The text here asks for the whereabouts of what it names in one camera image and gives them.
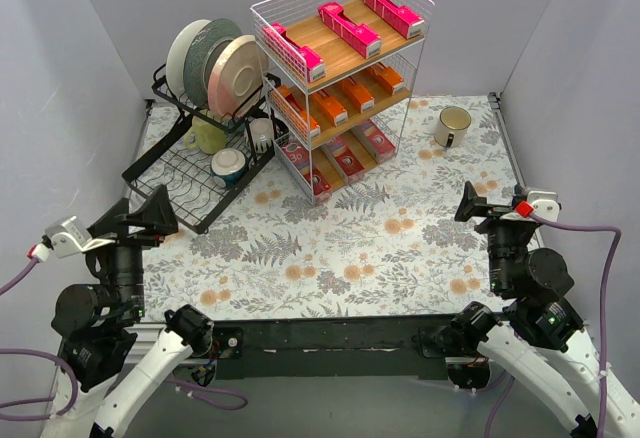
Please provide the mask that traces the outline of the red 3D toothpaste box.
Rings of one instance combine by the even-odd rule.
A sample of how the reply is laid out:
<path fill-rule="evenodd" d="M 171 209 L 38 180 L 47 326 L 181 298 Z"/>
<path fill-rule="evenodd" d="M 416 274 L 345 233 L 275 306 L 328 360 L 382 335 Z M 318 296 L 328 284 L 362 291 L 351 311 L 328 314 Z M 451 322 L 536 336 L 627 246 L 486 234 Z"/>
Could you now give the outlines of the red 3D toothpaste box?
<path fill-rule="evenodd" d="M 378 164 L 396 154 L 394 144 L 371 119 L 354 126 L 351 133 Z"/>
<path fill-rule="evenodd" d="M 321 150 L 346 184 L 353 184 L 364 175 L 364 166 L 341 135 L 324 143 Z"/>
<path fill-rule="evenodd" d="M 300 142 L 292 140 L 282 144 L 280 150 L 298 174 L 311 185 L 318 201 L 325 201 L 331 196 L 329 182 L 315 165 L 311 165 L 309 151 Z"/>

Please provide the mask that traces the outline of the orange toothpaste box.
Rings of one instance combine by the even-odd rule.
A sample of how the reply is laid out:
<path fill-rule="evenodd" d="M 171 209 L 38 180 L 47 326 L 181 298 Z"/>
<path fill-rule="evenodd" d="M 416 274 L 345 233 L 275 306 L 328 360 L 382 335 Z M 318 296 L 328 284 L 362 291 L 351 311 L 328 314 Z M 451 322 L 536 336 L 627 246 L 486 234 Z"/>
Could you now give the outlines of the orange toothpaste box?
<path fill-rule="evenodd" d="M 364 113 L 375 106 L 375 99 L 369 90 L 354 78 L 344 78 L 339 82 L 342 93 L 348 98 L 352 106 L 359 112 Z"/>
<path fill-rule="evenodd" d="M 396 94 L 405 86 L 402 76 L 381 62 L 369 66 L 367 72 L 389 95 Z"/>
<path fill-rule="evenodd" d="M 333 126 L 339 126 L 348 120 L 348 112 L 346 108 L 338 101 L 338 99 L 326 92 L 319 90 L 311 95 L 316 106 L 320 109 L 323 116 L 329 120 Z"/>
<path fill-rule="evenodd" d="M 301 137 L 310 140 L 320 134 L 319 123 L 297 101 L 289 87 L 286 85 L 278 86 L 271 92 L 271 97 L 281 115 L 287 118 Z"/>

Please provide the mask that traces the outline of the magenta toothpaste box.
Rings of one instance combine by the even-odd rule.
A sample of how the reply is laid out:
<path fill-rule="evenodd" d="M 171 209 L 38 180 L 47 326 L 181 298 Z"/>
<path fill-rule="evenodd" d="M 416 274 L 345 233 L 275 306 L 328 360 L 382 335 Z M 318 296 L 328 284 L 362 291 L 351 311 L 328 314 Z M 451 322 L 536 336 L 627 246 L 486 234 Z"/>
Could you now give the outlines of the magenta toothpaste box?
<path fill-rule="evenodd" d="M 326 76 L 324 59 L 308 46 L 296 43 L 280 23 L 263 27 L 264 40 L 278 58 L 297 75 L 304 75 L 308 83 Z"/>
<path fill-rule="evenodd" d="M 407 40 L 423 34 L 426 30 L 424 19 L 406 5 L 398 5 L 392 0 L 363 0 L 363 2 Z"/>
<path fill-rule="evenodd" d="M 322 22 L 345 43 L 369 59 L 381 52 L 382 40 L 368 25 L 353 22 L 337 2 L 328 2 L 317 9 Z"/>

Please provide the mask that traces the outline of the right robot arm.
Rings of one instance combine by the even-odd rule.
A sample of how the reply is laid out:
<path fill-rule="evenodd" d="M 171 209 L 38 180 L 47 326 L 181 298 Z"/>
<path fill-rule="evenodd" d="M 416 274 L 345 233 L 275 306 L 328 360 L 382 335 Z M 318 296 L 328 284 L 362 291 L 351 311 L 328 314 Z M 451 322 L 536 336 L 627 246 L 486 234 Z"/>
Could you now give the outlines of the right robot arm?
<path fill-rule="evenodd" d="M 541 226 L 563 231 L 608 231 L 613 239 L 602 282 L 608 281 L 619 228 L 569 225 L 558 220 L 557 194 L 515 186 L 508 205 L 491 204 L 464 185 L 454 219 L 480 218 L 487 239 L 491 292 L 509 301 L 501 313 L 474 301 L 436 337 L 446 354 L 479 353 L 541 400 L 572 437 L 636 437 L 639 402 L 616 377 L 606 344 L 593 343 L 584 320 L 566 298 L 575 281 L 563 256 L 529 246 Z"/>

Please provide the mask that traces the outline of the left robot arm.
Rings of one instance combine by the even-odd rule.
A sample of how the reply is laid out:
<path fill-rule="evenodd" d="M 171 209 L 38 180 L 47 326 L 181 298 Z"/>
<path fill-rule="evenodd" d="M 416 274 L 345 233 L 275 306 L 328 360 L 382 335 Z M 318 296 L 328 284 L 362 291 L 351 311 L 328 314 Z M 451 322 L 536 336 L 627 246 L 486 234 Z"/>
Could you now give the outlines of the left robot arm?
<path fill-rule="evenodd" d="M 213 321 L 184 305 L 166 312 L 154 344 L 124 379 L 118 377 L 137 340 L 131 328 L 144 315 L 143 253 L 177 230 L 164 185 L 137 210 L 122 198 L 89 227 L 72 216 L 46 229 L 55 256 L 83 255 L 96 281 L 70 285 L 57 298 L 51 327 L 61 337 L 62 363 L 43 436 L 122 436 L 184 359 L 211 350 Z"/>

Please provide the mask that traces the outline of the white and teal bowl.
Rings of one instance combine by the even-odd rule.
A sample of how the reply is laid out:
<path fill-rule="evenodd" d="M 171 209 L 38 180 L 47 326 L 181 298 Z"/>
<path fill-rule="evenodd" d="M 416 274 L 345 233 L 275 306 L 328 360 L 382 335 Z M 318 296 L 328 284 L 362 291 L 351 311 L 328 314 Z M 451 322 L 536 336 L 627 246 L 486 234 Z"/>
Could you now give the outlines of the white and teal bowl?
<path fill-rule="evenodd" d="M 214 183 L 218 187 L 230 188 L 245 174 L 247 159 L 238 149 L 224 148 L 212 157 L 210 168 Z"/>

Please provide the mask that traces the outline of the floral patterned table mat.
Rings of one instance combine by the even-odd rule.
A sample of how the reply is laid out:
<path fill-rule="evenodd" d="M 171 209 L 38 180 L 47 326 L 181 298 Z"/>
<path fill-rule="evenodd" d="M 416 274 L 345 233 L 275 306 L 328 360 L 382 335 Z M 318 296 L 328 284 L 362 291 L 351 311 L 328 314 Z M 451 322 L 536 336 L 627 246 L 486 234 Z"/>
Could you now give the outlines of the floral patterned table mat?
<path fill-rule="evenodd" d="M 440 112 L 472 118 L 461 144 L 434 139 Z M 454 214 L 470 181 L 492 203 L 516 181 L 495 103 L 486 96 L 417 97 L 386 112 L 405 124 L 399 154 L 314 205 L 271 160 L 212 223 L 181 228 L 148 251 L 145 320 L 192 304 L 217 319 L 494 311 L 486 240 Z"/>

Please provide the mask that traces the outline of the pale yellow mug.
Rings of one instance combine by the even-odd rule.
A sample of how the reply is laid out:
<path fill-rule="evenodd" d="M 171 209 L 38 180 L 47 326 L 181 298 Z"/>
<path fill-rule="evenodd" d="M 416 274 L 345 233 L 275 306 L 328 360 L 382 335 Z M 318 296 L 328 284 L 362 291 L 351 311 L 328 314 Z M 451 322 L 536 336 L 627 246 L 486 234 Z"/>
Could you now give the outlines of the pale yellow mug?
<path fill-rule="evenodd" d="M 198 148 L 203 153 L 214 155 L 226 147 L 227 136 L 220 128 L 194 116 L 189 130 L 184 135 L 187 148 Z"/>

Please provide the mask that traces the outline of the white upside-down cup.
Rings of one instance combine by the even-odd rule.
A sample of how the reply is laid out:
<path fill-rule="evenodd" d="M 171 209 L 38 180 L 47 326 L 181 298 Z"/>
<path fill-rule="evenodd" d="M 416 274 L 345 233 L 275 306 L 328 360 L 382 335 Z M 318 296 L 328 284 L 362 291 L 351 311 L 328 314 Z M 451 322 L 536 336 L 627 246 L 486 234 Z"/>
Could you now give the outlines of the white upside-down cup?
<path fill-rule="evenodd" d="M 274 141 L 274 128 L 270 118 L 256 118 L 250 123 L 250 133 L 254 149 L 263 154 L 268 151 Z"/>

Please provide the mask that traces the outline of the cream white plate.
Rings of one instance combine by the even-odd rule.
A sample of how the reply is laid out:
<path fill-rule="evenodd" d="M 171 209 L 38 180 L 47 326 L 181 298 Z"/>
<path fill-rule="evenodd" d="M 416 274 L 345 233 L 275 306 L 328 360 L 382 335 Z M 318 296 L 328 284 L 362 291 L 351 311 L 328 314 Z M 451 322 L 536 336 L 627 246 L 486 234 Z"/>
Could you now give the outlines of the cream white plate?
<path fill-rule="evenodd" d="M 199 19 L 185 26 L 174 39 L 166 60 L 166 80 L 169 90 L 180 97 L 185 92 L 183 71 L 186 56 L 196 35 L 210 23 L 210 20 Z"/>

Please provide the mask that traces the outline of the pink and cream plate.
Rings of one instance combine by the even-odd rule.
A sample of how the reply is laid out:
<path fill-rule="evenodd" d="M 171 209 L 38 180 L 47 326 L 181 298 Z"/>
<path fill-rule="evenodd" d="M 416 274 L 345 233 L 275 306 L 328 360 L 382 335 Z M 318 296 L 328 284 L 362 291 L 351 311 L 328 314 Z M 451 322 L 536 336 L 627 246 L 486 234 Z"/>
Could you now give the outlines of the pink and cream plate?
<path fill-rule="evenodd" d="M 208 83 L 209 109 L 227 121 L 233 114 L 245 115 L 258 103 L 269 57 L 253 35 L 234 39 L 217 59 Z"/>

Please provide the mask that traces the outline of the grey green patterned plate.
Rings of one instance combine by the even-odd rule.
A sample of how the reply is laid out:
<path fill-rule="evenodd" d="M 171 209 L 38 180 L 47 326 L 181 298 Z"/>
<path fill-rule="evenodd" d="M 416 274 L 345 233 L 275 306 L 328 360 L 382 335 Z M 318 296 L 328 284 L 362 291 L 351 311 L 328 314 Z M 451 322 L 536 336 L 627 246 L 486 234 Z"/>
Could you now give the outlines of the grey green patterned plate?
<path fill-rule="evenodd" d="M 212 20 L 196 33 L 183 70 L 185 93 L 194 106 L 207 107 L 211 71 L 225 48 L 241 34 L 240 27 L 226 18 Z"/>

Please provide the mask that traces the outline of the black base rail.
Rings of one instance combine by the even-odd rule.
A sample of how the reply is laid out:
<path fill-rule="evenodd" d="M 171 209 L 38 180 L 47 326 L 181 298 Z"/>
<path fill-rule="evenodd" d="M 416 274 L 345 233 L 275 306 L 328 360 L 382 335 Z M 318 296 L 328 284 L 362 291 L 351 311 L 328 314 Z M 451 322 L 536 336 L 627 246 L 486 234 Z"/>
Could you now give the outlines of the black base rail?
<path fill-rule="evenodd" d="M 413 376 L 444 380 L 453 367 L 486 368 L 448 326 L 453 316 L 406 315 L 220 321 L 214 378 Z"/>

